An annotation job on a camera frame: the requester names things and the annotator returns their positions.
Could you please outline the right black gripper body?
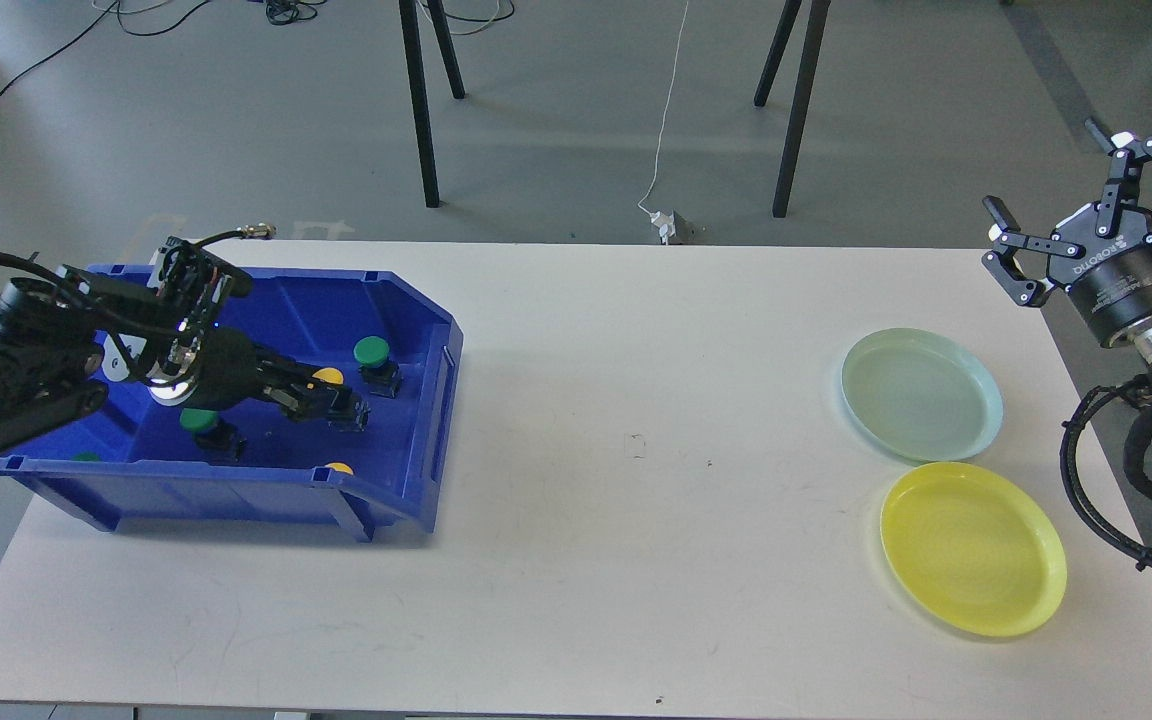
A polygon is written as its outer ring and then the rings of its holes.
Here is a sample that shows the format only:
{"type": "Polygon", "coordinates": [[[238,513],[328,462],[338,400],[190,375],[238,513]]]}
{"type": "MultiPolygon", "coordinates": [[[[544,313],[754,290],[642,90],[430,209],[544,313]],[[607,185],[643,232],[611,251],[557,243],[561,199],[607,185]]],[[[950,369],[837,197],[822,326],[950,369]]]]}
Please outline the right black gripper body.
{"type": "Polygon", "coordinates": [[[1111,237],[1096,233],[1101,223],[1091,205],[1061,223],[1061,238],[1085,253],[1062,265],[1071,276],[1068,297],[1102,348],[1130,342],[1130,325],[1152,316],[1152,211],[1121,210],[1111,237]]]}

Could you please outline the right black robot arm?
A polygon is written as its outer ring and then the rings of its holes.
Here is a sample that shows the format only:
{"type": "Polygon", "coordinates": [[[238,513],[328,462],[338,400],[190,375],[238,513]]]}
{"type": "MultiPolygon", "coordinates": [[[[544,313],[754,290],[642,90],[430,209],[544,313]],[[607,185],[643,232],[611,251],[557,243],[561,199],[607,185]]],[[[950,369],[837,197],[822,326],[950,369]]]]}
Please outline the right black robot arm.
{"type": "Polygon", "coordinates": [[[984,197],[991,249],[984,268],[1018,306],[1043,306],[1060,293],[1102,348],[1132,347],[1144,372],[1117,386],[1096,386],[1062,424],[1059,468],[1079,520],[1138,570],[1152,570],[1152,548],[1126,536],[1092,503],[1076,464],[1079,438],[1112,401],[1132,407],[1123,473],[1152,502],[1152,135],[1111,132],[1096,118],[1085,128],[1108,158],[1102,192],[1047,234],[1021,232],[1005,200],[984,197]]]}

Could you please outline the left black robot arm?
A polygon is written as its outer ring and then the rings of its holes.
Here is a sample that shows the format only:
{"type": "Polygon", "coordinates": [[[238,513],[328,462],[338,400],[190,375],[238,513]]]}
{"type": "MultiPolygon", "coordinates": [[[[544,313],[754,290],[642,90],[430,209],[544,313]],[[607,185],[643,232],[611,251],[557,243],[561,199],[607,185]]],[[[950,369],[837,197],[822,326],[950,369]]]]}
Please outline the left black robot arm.
{"type": "Polygon", "coordinates": [[[221,411],[247,400],[278,406],[289,420],[365,429],[369,407],[342,374],[255,343],[218,323],[253,276],[219,258],[223,240],[266,238],[270,223],[242,225],[202,240],[170,237],[145,285],[77,266],[51,272],[9,252],[0,291],[0,454],[88,418],[111,382],[137,382],[179,407],[198,445],[241,455],[243,439],[221,411]]]}

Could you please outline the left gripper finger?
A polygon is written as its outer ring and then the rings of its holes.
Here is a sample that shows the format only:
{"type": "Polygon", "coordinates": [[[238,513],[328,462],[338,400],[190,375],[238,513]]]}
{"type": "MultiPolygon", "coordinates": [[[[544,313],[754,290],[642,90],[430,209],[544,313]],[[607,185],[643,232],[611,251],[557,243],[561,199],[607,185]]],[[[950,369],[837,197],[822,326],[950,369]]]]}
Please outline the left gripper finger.
{"type": "Polygon", "coordinates": [[[348,386],[268,387],[262,391],[262,401],[276,406],[293,423],[325,420],[343,432],[362,432],[369,423],[370,407],[348,386]]]}
{"type": "Polygon", "coordinates": [[[301,363],[291,356],[280,354],[273,347],[253,346],[256,357],[256,377],[262,391],[291,392],[293,389],[312,389],[316,387],[346,388],[342,372],[335,367],[317,366],[301,363]]]}

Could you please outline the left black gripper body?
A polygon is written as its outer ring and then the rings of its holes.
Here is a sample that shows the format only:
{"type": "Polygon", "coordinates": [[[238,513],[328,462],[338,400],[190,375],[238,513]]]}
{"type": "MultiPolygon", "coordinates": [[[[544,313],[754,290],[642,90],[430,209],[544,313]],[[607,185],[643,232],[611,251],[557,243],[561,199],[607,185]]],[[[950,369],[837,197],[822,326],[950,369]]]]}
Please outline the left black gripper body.
{"type": "Polygon", "coordinates": [[[157,404],[223,411],[247,400],[268,400],[268,388],[289,359],[238,329],[218,327],[206,338],[187,381],[154,387],[157,404]]]}

